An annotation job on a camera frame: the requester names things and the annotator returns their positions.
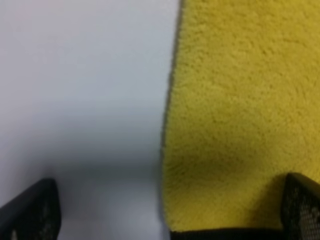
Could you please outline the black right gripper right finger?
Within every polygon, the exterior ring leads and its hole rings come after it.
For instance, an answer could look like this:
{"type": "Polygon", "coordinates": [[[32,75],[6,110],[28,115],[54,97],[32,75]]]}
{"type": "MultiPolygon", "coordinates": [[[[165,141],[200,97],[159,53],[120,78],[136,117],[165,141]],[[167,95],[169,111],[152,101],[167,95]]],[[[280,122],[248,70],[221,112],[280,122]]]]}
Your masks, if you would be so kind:
{"type": "Polygon", "coordinates": [[[318,240],[320,184],[300,173],[287,174],[280,219],[286,240],[318,240]]]}

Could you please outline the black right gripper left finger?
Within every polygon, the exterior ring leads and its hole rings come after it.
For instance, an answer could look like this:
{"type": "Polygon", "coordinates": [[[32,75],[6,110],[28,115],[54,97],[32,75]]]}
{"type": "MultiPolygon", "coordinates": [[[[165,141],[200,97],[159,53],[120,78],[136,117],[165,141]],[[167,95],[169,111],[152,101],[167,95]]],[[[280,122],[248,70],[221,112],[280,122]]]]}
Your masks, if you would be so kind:
{"type": "Polygon", "coordinates": [[[56,240],[62,225],[57,183],[36,182],[0,208],[2,240],[56,240]]]}

